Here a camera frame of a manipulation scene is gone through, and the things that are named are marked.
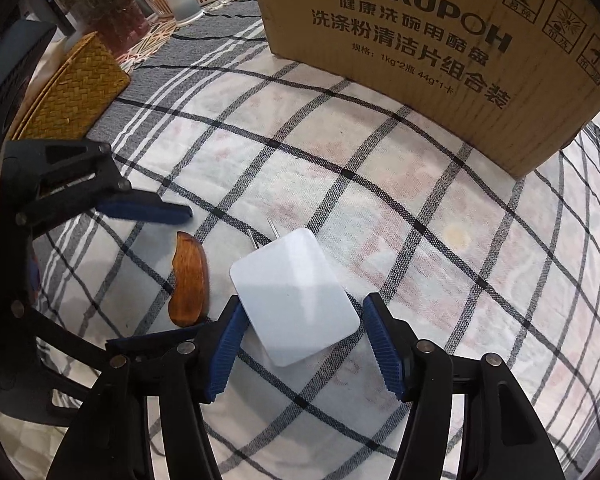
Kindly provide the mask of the white charger block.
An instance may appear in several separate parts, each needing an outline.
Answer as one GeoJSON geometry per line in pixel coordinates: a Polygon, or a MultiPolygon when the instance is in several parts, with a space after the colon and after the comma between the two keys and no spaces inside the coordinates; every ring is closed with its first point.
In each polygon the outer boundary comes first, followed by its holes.
{"type": "Polygon", "coordinates": [[[295,229],[230,267],[249,321],[278,367],[353,335],[360,319],[315,235],[295,229]]]}

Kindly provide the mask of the woven wicker tissue box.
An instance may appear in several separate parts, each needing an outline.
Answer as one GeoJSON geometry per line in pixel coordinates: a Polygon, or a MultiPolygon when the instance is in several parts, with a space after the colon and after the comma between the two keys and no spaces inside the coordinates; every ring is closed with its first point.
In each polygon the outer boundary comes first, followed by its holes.
{"type": "Polygon", "coordinates": [[[130,83],[94,32],[81,38],[15,128],[15,140],[80,140],[130,83]]]}

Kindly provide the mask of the checked grey white tablecloth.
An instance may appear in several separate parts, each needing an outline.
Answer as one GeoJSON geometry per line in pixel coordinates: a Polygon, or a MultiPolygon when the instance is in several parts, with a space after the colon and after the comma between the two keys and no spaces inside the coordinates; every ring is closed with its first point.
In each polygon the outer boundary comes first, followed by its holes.
{"type": "MultiPolygon", "coordinates": [[[[394,316],[446,351],[504,358],[567,479],[600,459],[600,112],[512,180],[381,94],[276,58],[262,21],[242,39],[164,47],[90,132],[136,188],[192,207],[214,318],[228,270],[308,228],[360,312],[394,316]]],[[[172,328],[172,226],[88,212],[39,238],[38,308],[102,346],[172,328]]],[[[248,330],[204,421],[223,479],[387,479],[407,407],[362,330],[277,367],[248,330]]]]}

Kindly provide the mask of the small white cylinder speaker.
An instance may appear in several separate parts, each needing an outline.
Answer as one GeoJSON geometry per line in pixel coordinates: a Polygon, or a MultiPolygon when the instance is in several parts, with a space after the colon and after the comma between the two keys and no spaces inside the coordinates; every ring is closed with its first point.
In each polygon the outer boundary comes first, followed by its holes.
{"type": "Polygon", "coordinates": [[[177,22],[187,22],[201,14],[198,0],[166,0],[177,22]]]}

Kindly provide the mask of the dried flower vase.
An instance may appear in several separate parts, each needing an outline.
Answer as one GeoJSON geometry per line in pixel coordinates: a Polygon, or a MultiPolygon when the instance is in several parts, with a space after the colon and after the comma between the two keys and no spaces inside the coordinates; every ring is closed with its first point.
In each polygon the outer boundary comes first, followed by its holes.
{"type": "Polygon", "coordinates": [[[149,30],[148,21],[135,0],[55,1],[72,16],[82,35],[96,32],[114,56],[131,49],[149,30]]]}

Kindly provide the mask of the brown cardboard box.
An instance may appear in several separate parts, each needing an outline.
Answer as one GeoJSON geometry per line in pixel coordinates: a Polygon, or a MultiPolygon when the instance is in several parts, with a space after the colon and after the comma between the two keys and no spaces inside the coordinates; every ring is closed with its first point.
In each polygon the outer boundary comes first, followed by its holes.
{"type": "Polygon", "coordinates": [[[258,0],[273,53],[411,107],[521,178],[600,111],[600,0],[258,0]]]}

